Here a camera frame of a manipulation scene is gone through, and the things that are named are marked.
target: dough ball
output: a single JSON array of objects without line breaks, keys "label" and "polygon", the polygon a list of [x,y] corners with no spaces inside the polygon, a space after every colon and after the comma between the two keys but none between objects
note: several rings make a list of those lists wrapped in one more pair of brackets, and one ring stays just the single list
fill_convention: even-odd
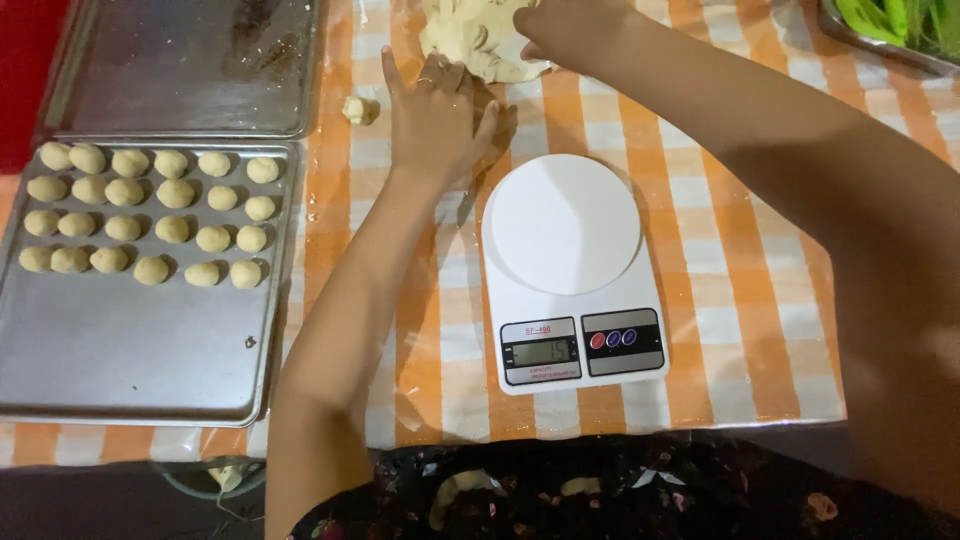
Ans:
[{"label": "dough ball", "polygon": [[115,215],[104,226],[107,236],[120,242],[133,242],[140,237],[140,223],[128,215]]},{"label": "dough ball", "polygon": [[197,245],[207,253],[220,253],[230,245],[230,233],[223,227],[204,227],[197,231]]},{"label": "dough ball", "polygon": [[93,230],[96,228],[96,225],[93,223],[93,218],[90,217],[90,214],[84,212],[72,212],[64,215],[59,223],[57,228],[60,229],[61,233],[66,234],[67,236],[90,236],[93,234]]},{"label": "dough ball", "polygon": [[198,262],[183,273],[186,282],[198,287],[209,287],[220,280],[220,269],[212,262]]},{"label": "dough ball", "polygon": [[73,166],[70,161],[70,147],[54,140],[44,142],[40,147],[40,161],[43,161],[48,169],[55,171],[65,171]]},{"label": "dough ball", "polygon": [[270,197],[251,197],[247,199],[244,210],[253,221],[263,221],[274,215],[276,204]]},{"label": "dough ball", "polygon": [[127,267],[130,260],[120,248],[100,248],[90,256],[90,264],[101,274],[115,274]]},{"label": "dough ball", "polygon": [[168,209],[182,209],[193,203],[193,187],[183,180],[165,180],[156,189],[156,197]]},{"label": "dough ball", "polygon": [[369,126],[373,122],[373,113],[377,103],[360,96],[347,96],[344,100],[343,114],[354,126]]},{"label": "dough ball", "polygon": [[230,158],[220,152],[207,152],[200,156],[197,164],[205,174],[220,178],[230,171]]},{"label": "dough ball", "polygon": [[117,150],[113,154],[113,170],[125,178],[143,175],[150,166],[150,158],[139,150]]},{"label": "dough ball", "polygon": [[73,196],[89,205],[102,205],[107,201],[107,181],[99,175],[89,175],[73,183]]},{"label": "dough ball", "polygon": [[267,245],[267,233],[256,225],[247,225],[237,233],[237,247],[247,253],[256,253]]},{"label": "dough ball", "polygon": [[83,248],[60,248],[50,257],[50,268],[61,274],[79,274],[89,266]]},{"label": "dough ball", "polygon": [[107,166],[107,158],[104,158],[104,153],[96,146],[85,142],[81,142],[70,149],[70,162],[86,174],[103,172],[104,167]]},{"label": "dough ball", "polygon": [[186,172],[186,156],[176,150],[157,150],[154,169],[164,178],[179,178]]},{"label": "dough ball", "polygon": [[60,217],[51,210],[33,210],[23,218],[23,227],[34,236],[49,236],[57,231]]},{"label": "dough ball", "polygon": [[273,158],[253,158],[247,163],[247,176],[258,184],[269,184],[280,176],[280,166]]},{"label": "dough ball", "polygon": [[30,272],[49,272],[54,250],[50,248],[26,248],[20,252],[20,266]]},{"label": "dough ball", "polygon": [[467,71],[487,83],[523,83],[536,79],[550,64],[524,61],[520,51],[529,42],[514,28],[514,12],[531,0],[458,2],[456,10],[441,10],[441,0],[424,0],[426,25],[420,32],[424,56],[439,52],[462,62]]},{"label": "dough ball", "polygon": [[238,260],[230,266],[230,282],[238,289],[252,289],[263,276],[260,265],[252,260]]},{"label": "dough ball", "polygon": [[190,236],[190,226],[186,220],[176,215],[161,217],[156,222],[156,237],[171,244],[180,244],[185,242]]},{"label": "dough ball", "polygon": [[27,193],[38,201],[52,203],[66,196],[66,182],[53,176],[38,176],[27,182]]},{"label": "dough ball", "polygon": [[206,203],[212,209],[227,211],[237,206],[237,192],[232,187],[214,185],[206,193]]},{"label": "dough ball", "polygon": [[145,285],[162,283],[169,274],[170,267],[159,257],[144,257],[133,268],[133,278]]},{"label": "dough ball", "polygon": [[143,188],[136,180],[118,178],[107,185],[107,200],[118,207],[129,207],[143,200]]}]

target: digital kitchen scale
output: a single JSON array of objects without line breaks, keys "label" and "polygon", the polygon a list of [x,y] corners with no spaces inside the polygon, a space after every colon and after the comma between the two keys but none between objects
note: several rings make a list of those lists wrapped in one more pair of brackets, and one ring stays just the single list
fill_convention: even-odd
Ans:
[{"label": "digital kitchen scale", "polygon": [[504,392],[666,375],[650,252],[610,169],[566,154],[524,163],[493,190],[480,236]]}]

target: small dough piece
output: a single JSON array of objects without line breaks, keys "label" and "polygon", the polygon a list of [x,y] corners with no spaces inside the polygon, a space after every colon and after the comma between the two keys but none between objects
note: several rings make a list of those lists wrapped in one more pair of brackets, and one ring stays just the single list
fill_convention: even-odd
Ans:
[{"label": "small dough piece", "polygon": [[130,260],[120,248],[100,248],[90,256],[90,264],[101,274],[116,274],[127,267]]},{"label": "small dough piece", "polygon": [[140,223],[128,215],[115,215],[104,226],[107,236],[119,242],[133,242],[140,237]]},{"label": "small dough piece", "polygon": [[154,169],[164,178],[179,178],[186,172],[186,156],[176,150],[157,150]]},{"label": "small dough piece", "polygon": [[104,158],[104,153],[96,146],[86,142],[78,143],[70,149],[70,162],[86,174],[99,174],[107,166],[107,158]]},{"label": "small dough piece", "polygon": [[159,257],[144,257],[136,262],[133,278],[145,285],[163,283],[170,275],[170,267]]},{"label": "small dough piece", "polygon": [[270,197],[251,197],[247,199],[244,205],[244,211],[253,221],[264,221],[270,219],[276,211],[276,203]]},{"label": "small dough piece", "polygon": [[230,282],[238,289],[252,289],[260,283],[263,272],[252,260],[238,260],[230,266]]},{"label": "small dough piece", "polygon": [[150,166],[150,158],[139,150],[117,150],[113,154],[113,170],[124,178],[142,176]]},{"label": "small dough piece", "polygon": [[198,262],[183,273],[186,282],[198,287],[209,287],[220,280],[220,269],[212,262]]},{"label": "small dough piece", "polygon": [[88,205],[102,205],[107,201],[107,181],[100,175],[84,176],[73,183],[70,192]]},{"label": "small dough piece", "polygon": [[57,223],[61,233],[70,237],[90,236],[96,228],[93,218],[85,212],[71,212],[64,215]]},{"label": "small dough piece", "polygon": [[53,203],[66,196],[66,182],[55,176],[38,176],[27,182],[27,193],[44,203]]},{"label": "small dough piece", "polygon": [[181,244],[190,236],[186,220],[176,215],[161,217],[154,228],[156,237],[171,244]]},{"label": "small dough piece", "polygon": [[344,100],[344,116],[354,126],[369,126],[373,122],[376,102],[360,96],[347,96]]},{"label": "small dough piece", "polygon": [[197,164],[200,166],[200,170],[204,171],[204,174],[216,178],[226,176],[230,172],[230,158],[222,152],[207,152],[200,156]]},{"label": "small dough piece", "polygon": [[549,62],[520,58],[529,39],[514,28],[514,12],[536,5],[536,1],[423,0],[422,5],[426,25],[420,32],[420,49],[424,56],[436,51],[451,62],[462,62],[486,83],[532,81],[550,66]]},{"label": "small dough piece", "polygon": [[89,267],[84,248],[60,248],[50,257],[50,268],[61,274],[79,274]]},{"label": "small dough piece", "polygon": [[256,253],[267,245],[267,233],[256,225],[246,225],[237,233],[237,247],[247,253]]},{"label": "small dough piece", "polygon": [[237,192],[232,187],[214,185],[206,193],[206,203],[212,209],[227,211],[237,206]]},{"label": "small dough piece", "polygon": [[143,200],[143,187],[136,180],[118,178],[107,185],[107,200],[118,207],[130,207]]},{"label": "small dough piece", "polygon": [[20,266],[30,272],[49,272],[53,255],[54,250],[47,247],[26,248],[20,252]]},{"label": "small dough piece", "polygon": [[48,169],[55,171],[65,171],[73,167],[73,161],[70,160],[70,147],[55,140],[44,142],[40,147],[40,161],[43,161]]},{"label": "small dough piece", "polygon": [[223,227],[204,227],[197,231],[197,245],[207,253],[220,253],[230,245],[230,233]]},{"label": "small dough piece", "polygon": [[170,179],[156,189],[156,197],[168,209],[182,209],[193,203],[193,187],[183,180]]},{"label": "small dough piece", "polygon": [[273,158],[253,158],[247,163],[247,176],[258,184],[269,184],[280,176],[280,166]]},{"label": "small dough piece", "polygon": [[23,218],[23,227],[34,236],[49,236],[57,232],[60,217],[52,210],[33,210]]}]

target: metal baking tray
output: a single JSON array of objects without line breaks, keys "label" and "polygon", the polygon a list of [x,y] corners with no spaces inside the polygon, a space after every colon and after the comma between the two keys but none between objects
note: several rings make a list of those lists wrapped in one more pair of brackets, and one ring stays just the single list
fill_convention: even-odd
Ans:
[{"label": "metal baking tray", "polygon": [[296,138],[319,0],[73,0],[37,139]]},{"label": "metal baking tray", "polygon": [[[193,205],[168,209],[156,197],[162,177],[148,170],[141,185],[148,198],[135,207],[110,203],[88,205],[68,195],[56,203],[41,203],[26,192],[26,181],[57,174],[38,154],[24,170],[13,212],[0,247],[0,421],[152,426],[243,427],[255,420],[264,390],[274,333],[276,304],[290,222],[294,185],[300,160],[294,144],[195,140],[103,141],[98,146],[109,164],[113,150],[173,148],[184,152],[190,166],[184,178],[198,192]],[[197,167],[202,152],[227,153],[233,166],[223,178],[206,176]],[[247,178],[249,158],[280,160],[281,176],[270,184]],[[84,175],[72,169],[57,174],[66,180]],[[107,180],[117,178],[109,169]],[[211,209],[206,193],[214,185],[236,189],[239,201],[228,211]],[[267,195],[277,203],[274,217],[264,224],[267,246],[248,254],[235,245],[238,228],[252,221],[244,212],[248,197]],[[33,209],[89,212],[96,232],[86,238],[55,234],[38,238],[27,233],[23,217]],[[103,231],[107,219],[134,215],[146,232],[122,244],[129,256],[169,256],[171,277],[148,286],[133,278],[134,261],[119,274],[100,274],[92,267],[82,274],[35,274],[20,267],[27,246],[115,246]],[[164,215],[180,215],[191,226],[190,239],[169,244],[156,237],[154,225]],[[224,225],[233,243],[219,254],[202,251],[195,236],[199,227]],[[228,265],[252,258],[264,270],[253,289],[230,283]],[[216,261],[221,281],[210,287],[186,282],[191,264]]]},{"label": "metal baking tray", "polygon": [[891,45],[890,43],[859,34],[853,28],[847,26],[847,23],[843,20],[843,15],[833,0],[820,0],[817,23],[820,29],[824,31],[824,34],[833,37],[837,41],[866,49],[882,57],[899,61],[900,63],[922,69],[934,75],[943,77],[960,75],[960,66],[954,63],[914,51],[913,49],[898,47],[897,45]]}]

